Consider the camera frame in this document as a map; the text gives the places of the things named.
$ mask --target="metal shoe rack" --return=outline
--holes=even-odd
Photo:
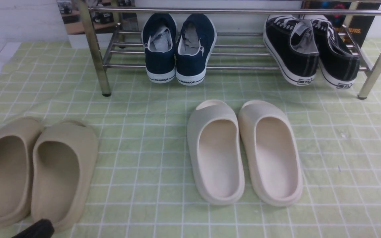
[[[360,47],[354,41],[351,33],[349,32],[347,26],[352,20],[352,16],[381,16],[381,10],[357,10],[358,2],[368,2],[368,3],[381,3],[381,0],[346,0],[346,2],[351,2],[351,6],[348,10],[342,9],[294,9],[294,10],[283,10],[283,9],[179,9],[179,8],[136,8],[136,7],[119,7],[118,0],[111,0],[110,7],[88,7],[86,0],[78,1],[78,7],[80,10],[80,16],[82,18],[83,26],[85,28],[86,38],[88,40],[89,49],[91,50],[92,59],[94,62],[95,69],[97,71],[97,77],[101,86],[101,91],[104,96],[109,97],[111,95],[110,85],[108,83],[106,70],[108,68],[115,69],[125,69],[125,68],[145,68],[144,64],[114,64],[110,63],[112,54],[123,54],[123,55],[139,55],[143,54],[141,43],[125,42],[125,35],[140,35],[140,31],[129,31],[123,30],[121,25],[121,14],[120,13],[182,13],[182,14],[192,14],[192,13],[203,13],[203,14],[261,14],[261,15],[346,15],[345,22],[343,24],[342,30],[339,33],[340,36],[348,36],[350,39],[350,44],[348,48],[353,54],[359,54],[361,56],[360,71],[366,74],[366,81],[358,93],[359,99],[366,99],[369,92],[376,83],[379,75],[381,74],[381,53],[374,64],[363,54]],[[112,12],[114,16],[114,21],[117,23],[115,26],[115,32],[112,34],[112,38],[108,45],[107,51],[104,56],[101,55],[100,47],[98,44],[98,39],[95,33],[95,28],[91,20],[91,12]],[[262,36],[261,33],[217,33],[218,36]],[[127,50],[116,50],[116,47],[127,47]],[[218,49],[263,49],[266,48],[264,45],[216,45]],[[270,56],[269,53],[213,53],[212,56]],[[210,70],[279,70],[278,67],[264,67],[264,66],[212,66],[207,67]]]

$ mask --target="canvas sneaker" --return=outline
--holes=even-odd
[[[269,15],[263,38],[266,48],[289,83],[305,86],[313,81],[319,52],[309,20],[291,15]]]
[[[320,52],[320,69],[327,83],[337,89],[349,89],[360,69],[360,56],[354,56],[323,15],[305,15],[311,20]]]
[[[204,80],[216,41],[216,27],[206,15],[192,14],[186,19],[176,48],[176,78],[179,83],[191,86]]]
[[[144,24],[141,40],[145,50],[145,68],[153,83],[168,83],[174,78],[176,22],[170,14],[155,13]]]

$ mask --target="shelf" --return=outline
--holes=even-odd
[[[114,22],[107,23],[107,24],[94,22],[95,30],[101,30],[101,29],[113,27],[113,26],[115,26]],[[83,27],[83,24],[81,21],[65,24],[65,30],[67,31],[68,35],[77,35],[77,34],[85,33],[85,28]]]
[[[144,64],[113,64],[110,63],[111,57],[113,54],[121,54],[121,55],[143,55],[142,50],[118,50],[114,49],[115,47],[130,47],[136,48],[141,47],[142,44],[139,42],[124,42],[124,35],[134,35],[138,36],[141,32],[139,31],[130,31],[130,30],[122,30],[121,24],[115,26],[115,31],[112,34],[112,38],[106,50],[104,56],[101,55],[100,47],[98,44],[98,39],[96,38],[95,30],[97,30],[98,26],[96,24],[92,24],[89,12],[121,12],[121,13],[174,13],[174,14],[245,14],[245,15],[347,15],[347,16],[381,16],[381,9],[379,10],[365,10],[365,9],[355,9],[354,6],[358,2],[363,3],[381,3],[381,0],[346,0],[345,2],[354,2],[351,3],[350,9],[204,9],[204,8],[193,8],[193,9],[185,9],[185,8],[142,8],[142,7],[114,7],[114,6],[106,6],[106,7],[91,7],[89,8],[86,5],[85,1],[79,1],[78,7],[80,9],[81,18],[83,23],[86,25],[86,38],[88,40],[89,48],[92,54],[92,60],[94,62],[95,69],[97,71],[98,81],[101,86],[101,91],[104,96],[111,95],[110,85],[107,78],[106,70],[107,68],[115,68],[115,69],[143,69],[145,68]],[[352,51],[352,54],[359,55],[360,60],[360,72],[365,72],[367,78],[366,81],[358,93],[359,99],[366,99],[372,87],[376,83],[378,77],[381,74],[381,53],[378,56],[375,64],[370,63],[368,58],[364,55],[363,51],[360,50],[360,47],[354,41],[349,30],[343,26],[340,29],[344,32],[339,33],[340,36],[347,36],[349,41],[351,42],[347,47]],[[239,36],[239,37],[262,37],[260,33],[217,33],[217,36]],[[222,56],[222,57],[269,57],[269,53],[265,52],[253,52],[246,51],[243,52],[242,49],[264,49],[266,48],[261,44],[243,44],[243,45],[235,45],[235,44],[219,44],[216,45],[218,49],[236,49],[236,51],[241,50],[241,53],[237,52],[214,52],[212,56]],[[215,66],[208,65],[207,69],[216,69],[216,70],[279,70],[277,66]]]
[[[79,11],[72,10],[70,14],[61,14],[61,17],[67,18],[67,17],[75,17],[75,16],[78,16],[78,15],[80,15]]]

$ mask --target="green checkered mat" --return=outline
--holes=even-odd
[[[374,60],[381,40],[367,41]],[[139,63],[143,56],[113,62]],[[217,58],[219,65],[274,65],[270,57]],[[295,87],[279,72],[209,71],[203,83],[150,83],[143,69],[108,70],[112,96],[101,95],[89,50],[68,43],[21,44],[0,75],[0,127],[20,116],[88,122],[100,153],[79,223],[68,238],[369,238],[381,237],[381,76],[365,101],[365,75],[336,92],[321,74]],[[220,99],[236,112],[260,99],[286,112],[302,167],[302,199],[288,208],[261,202],[251,187],[234,205],[211,206],[198,194],[186,143],[197,104]],[[30,217],[0,229],[8,238]]]

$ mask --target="beige slide sandal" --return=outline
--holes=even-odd
[[[33,149],[34,222],[45,218],[62,231],[80,219],[97,155],[98,138],[82,122],[65,120],[41,134]]]
[[[213,205],[240,199],[245,189],[236,114],[223,101],[196,107],[188,122],[193,177],[201,196]]]
[[[33,117],[0,128],[0,226],[16,223],[30,212],[32,150],[43,130]]]
[[[248,101],[239,129],[254,191],[273,206],[289,206],[302,195],[302,171],[295,136],[286,115],[265,101]]]

